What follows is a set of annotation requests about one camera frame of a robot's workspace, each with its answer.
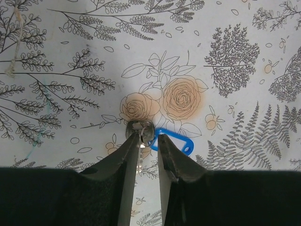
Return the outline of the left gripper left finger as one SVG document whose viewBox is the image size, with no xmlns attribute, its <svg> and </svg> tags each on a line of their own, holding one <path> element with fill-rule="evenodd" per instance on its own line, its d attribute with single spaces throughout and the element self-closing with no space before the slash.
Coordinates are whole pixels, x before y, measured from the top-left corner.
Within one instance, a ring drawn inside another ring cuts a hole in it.
<svg viewBox="0 0 301 226">
<path fill-rule="evenodd" d="M 133 202 L 139 136 L 82 172 L 1 168 L 3 226 L 127 226 Z"/>
</svg>

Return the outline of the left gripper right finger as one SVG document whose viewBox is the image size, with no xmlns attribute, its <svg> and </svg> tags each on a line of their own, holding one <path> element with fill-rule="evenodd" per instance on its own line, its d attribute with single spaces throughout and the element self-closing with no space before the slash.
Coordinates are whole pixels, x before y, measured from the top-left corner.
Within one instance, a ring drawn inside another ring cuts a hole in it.
<svg viewBox="0 0 301 226">
<path fill-rule="evenodd" d="M 298 226 L 297 171 L 207 170 L 172 147 L 158 151 L 165 226 Z"/>
</svg>

